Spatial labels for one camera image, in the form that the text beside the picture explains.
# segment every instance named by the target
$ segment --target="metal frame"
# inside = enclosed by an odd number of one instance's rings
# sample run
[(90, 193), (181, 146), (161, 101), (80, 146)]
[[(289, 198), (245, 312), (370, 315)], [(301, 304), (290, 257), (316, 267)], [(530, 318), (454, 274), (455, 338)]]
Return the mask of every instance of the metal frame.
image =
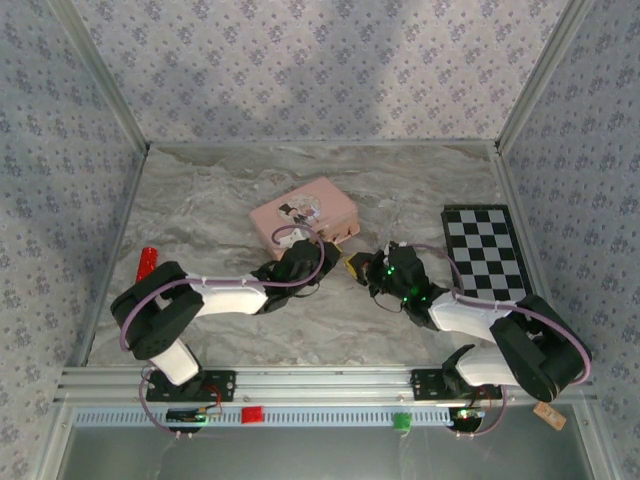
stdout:
[(96, 302), (93, 304), (93, 308), (91, 308), (91, 310), (89, 311), (89, 314), (84, 322), (85, 335), (82, 338), (82, 342), (80, 343), (80, 345), (77, 347), (77, 349), (74, 350), (73, 356), (69, 361), (70, 365), (84, 366), (89, 360), (89, 354), (91, 353), (91, 347), (93, 345), (96, 327), (100, 318), (100, 312), (104, 308), (104, 303), (107, 300), (107, 290), (109, 289), (109, 284), (111, 283), (111, 278), (113, 277), (113, 272), (116, 268), (116, 260), (118, 258), (118, 253), (120, 252), (120, 245), (122, 245), (122, 240), (127, 229), (127, 224), (129, 223), (129, 215), (131, 215), (131, 209), (133, 208), (133, 202), (136, 198), (136, 192), (138, 191), (138, 186), (140, 185), (142, 170), (144, 169), (147, 157), (148, 152), (144, 154), (142, 159), (138, 162), (138, 166), (136, 167), (136, 171), (133, 176), (133, 183), (131, 185), (129, 193), (127, 194), (127, 199), (125, 200), (124, 204), (124, 211), (122, 212), (122, 217), (120, 218), (120, 228), (116, 233), (114, 248), (111, 250), (111, 254), (109, 255), (109, 260), (107, 262), (104, 277), (102, 278), (102, 283), (100, 284), (100, 289), (98, 290)]
[[(225, 406), (222, 411), (207, 414), (201, 428), (215, 427), (391, 427), (397, 413), (411, 415), (411, 426), (452, 426), (448, 408), (428, 406), (398, 407), (265, 407), (262, 421), (242, 423), (244, 405)], [(165, 426), (191, 426), (193, 423), (165, 422), (166, 408), (150, 407), (156, 420)], [(106, 407), (76, 409), (74, 427), (151, 427), (146, 414), (135, 407)]]
[[(516, 226), (525, 262), (531, 276), (533, 288), (549, 298), (549, 290), (544, 273), (539, 268), (540, 261), (534, 248), (531, 232), (523, 220), (523, 209), (519, 196), (514, 190), (509, 166), (498, 154), (491, 142), (484, 142), (490, 158), (496, 181), (510, 207)], [(136, 175), (137, 186), (142, 166)], [(127, 211), (123, 218), (118, 245), (121, 241), (126, 219), (133, 204), (135, 187), (128, 199)], [(115, 253), (110, 262), (111, 274)], [(108, 279), (105, 279), (101, 302), (104, 302)], [(95, 319), (99, 312), (96, 305)], [(383, 411), (402, 409), (446, 409), (464, 406), (460, 401), (420, 401), (413, 399), (410, 384), (411, 370), (428, 368), (424, 366), (362, 366), (362, 367), (211, 367), (233, 369), (238, 372), (236, 401), (228, 404), (231, 409), (246, 406), (263, 406), (274, 409), (330, 408), (367, 412), (371, 408)], [(87, 408), (99, 412), (117, 412), (122, 409), (139, 411), (138, 385), (139, 367), (70, 367), (63, 371), (53, 408), (56, 411), (49, 436), (47, 449), (36, 472), (36, 479), (56, 478), (62, 464), (70, 426), (78, 412)], [(536, 402), (520, 388), (510, 388), (508, 405), (533, 406)], [(591, 384), (570, 386), (555, 401), (557, 404), (571, 405), (576, 419), (580, 422), (583, 444), (591, 463), (595, 478), (615, 479), (620, 468), (613, 451), (611, 438), (602, 422), (602, 413), (597, 404), (595, 390)], [(166, 408), (170, 404), (154, 404)]]
[(525, 87), (511, 109), (500, 135), (498, 135), (496, 143), (502, 155), (509, 152), (518, 134), (524, 128), (533, 107), (542, 96), (551, 75), (564, 58), (573, 37), (592, 5), (593, 0), (569, 0), (547, 41), (546, 47), (538, 57)]
[[(240, 409), (249, 406), (262, 406), (271, 409), (271, 413), (284, 414), (347, 412), (366, 416), (382, 413), (385, 418), (377, 423), (382, 421), (383, 424), (388, 424), (389, 414), (394, 412), (412, 412), (414, 415), (429, 415), (431, 412), (437, 415), (438, 410), (466, 405), (466, 402), (460, 401), (414, 401), (410, 376), (411, 370), (415, 368), (425, 367), (236, 367), (236, 401), (225, 405), (225, 409), (231, 409), (233, 416), (223, 426), (237, 425)], [(34, 478), (56, 478), (62, 465), (70, 427), (78, 418), (82, 418), (78, 417), (79, 413), (95, 411), (98, 415), (111, 415), (110, 418), (102, 419), (104, 426), (109, 426), (113, 415), (117, 416), (119, 412), (139, 413), (139, 383), (140, 369), (137, 367), (66, 368), (54, 399), (56, 415), (47, 449)], [(537, 403), (520, 388), (510, 388), (507, 401), (510, 406), (533, 407)], [(595, 478), (620, 478), (611, 439), (603, 428), (593, 385), (587, 383), (569, 386), (554, 403), (573, 407), (576, 419), (580, 422), (583, 444)], [(170, 406), (177, 405), (154, 404), (154, 409)], [(296, 426), (296, 422), (301, 420), (291, 418), (278, 421), (286, 424), (280, 426)], [(371, 426), (376, 425), (372, 417), (370, 420), (360, 420), (359, 425), (367, 422)], [(443, 425), (446, 422), (429, 422), (427, 417), (423, 423)], [(139, 414), (132, 415), (131, 424), (134, 427), (140, 426)], [(353, 426), (353, 423), (343, 420), (333, 426)]]
[(253, 140), (229, 142), (152, 142), (151, 146), (165, 151), (178, 148), (234, 148), (234, 147), (395, 147), (395, 146), (450, 146), (477, 147), (487, 142), (486, 139), (451, 139), (451, 140)]
[(113, 79), (109, 67), (100, 55), (98, 47), (93, 43), (75, 5), (71, 0), (49, 0), (49, 5), (67, 31), (69, 39), (76, 47), (76, 51), (104, 95), (104, 99), (120, 122), (129, 142), (141, 154), (145, 153), (147, 140), (144, 138), (144, 134), (122, 92), (120, 92), (118, 84)]

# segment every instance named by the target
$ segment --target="green block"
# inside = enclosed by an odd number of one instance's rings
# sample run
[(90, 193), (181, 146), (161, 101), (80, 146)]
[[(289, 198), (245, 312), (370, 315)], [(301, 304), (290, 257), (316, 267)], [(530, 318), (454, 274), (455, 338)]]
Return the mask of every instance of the green block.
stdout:
[(393, 416), (393, 428), (401, 432), (408, 432), (411, 430), (411, 414), (396, 413)]

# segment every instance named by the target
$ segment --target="red block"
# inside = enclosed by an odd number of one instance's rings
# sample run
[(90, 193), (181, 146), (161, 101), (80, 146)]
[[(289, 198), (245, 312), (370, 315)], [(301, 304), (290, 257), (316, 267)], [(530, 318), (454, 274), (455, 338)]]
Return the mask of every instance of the red block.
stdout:
[(264, 422), (262, 407), (245, 407), (242, 409), (242, 423), (262, 422)]
[(138, 264), (138, 274), (136, 283), (142, 280), (156, 269), (158, 263), (158, 250), (153, 247), (145, 247), (140, 253), (140, 263)]

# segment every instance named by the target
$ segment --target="robotic arm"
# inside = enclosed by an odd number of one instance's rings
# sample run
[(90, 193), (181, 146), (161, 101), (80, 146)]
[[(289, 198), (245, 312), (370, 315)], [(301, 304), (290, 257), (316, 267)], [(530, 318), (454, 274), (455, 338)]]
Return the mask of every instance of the robotic arm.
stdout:
[[(172, 384), (186, 384), (201, 371), (179, 339), (187, 325), (203, 315), (259, 315), (283, 307), (305, 286), (320, 282), (338, 262), (338, 247), (328, 242), (323, 247), (309, 240), (296, 241), (281, 260), (240, 278), (187, 274), (177, 262), (166, 262), (111, 304), (111, 313), (124, 330), (121, 340), (126, 338), (121, 346), (126, 349), (128, 344), (135, 358), (149, 360)], [(157, 300), (158, 295), (165, 302)]]
[(411, 321), (436, 331), (457, 331), (494, 343), (466, 345), (443, 365), (445, 383), (458, 394), (480, 385), (520, 385), (550, 402), (582, 373), (591, 353), (560, 316), (537, 295), (520, 302), (485, 302), (432, 282), (411, 246), (390, 243), (385, 251), (357, 253), (346, 260), (372, 297), (391, 294)]
[[(339, 257), (332, 243), (320, 247), (297, 239), (281, 260), (240, 278), (205, 278), (187, 274), (176, 262), (164, 263), (111, 305), (122, 329), (121, 347), (149, 360), (173, 385), (197, 390), (202, 368), (179, 339), (194, 318), (277, 310), (305, 286), (320, 282)], [(443, 364), (447, 390), (457, 396), (468, 396), (481, 385), (520, 385), (534, 398), (550, 402), (581, 372), (579, 381), (589, 375), (591, 353), (536, 295), (517, 303), (458, 295), (429, 280), (413, 247), (395, 243), (384, 251), (352, 255), (346, 264), (372, 297), (399, 298), (416, 325), (495, 344), (488, 349), (466, 345)]]

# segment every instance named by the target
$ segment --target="marble surface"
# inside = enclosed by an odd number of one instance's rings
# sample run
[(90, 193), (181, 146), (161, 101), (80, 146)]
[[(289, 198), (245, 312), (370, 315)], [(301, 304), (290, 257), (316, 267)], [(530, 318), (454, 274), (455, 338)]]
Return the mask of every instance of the marble surface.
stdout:
[[(499, 203), (484, 147), (180, 147), (152, 149), (99, 320), (89, 364), (132, 365), (108, 306), (132, 285), (144, 246), (208, 276), (245, 274), (270, 260), (249, 212), (327, 176), (359, 208), (362, 231), (345, 254), (389, 240), (444, 247), (445, 204)], [(445, 261), (421, 254), (427, 275), (451, 284)], [(378, 297), (396, 309), (398, 300)], [(416, 327), (377, 307), (340, 262), (311, 297), (268, 315), (197, 318), (183, 334), (203, 365), (439, 364), (464, 334)]]

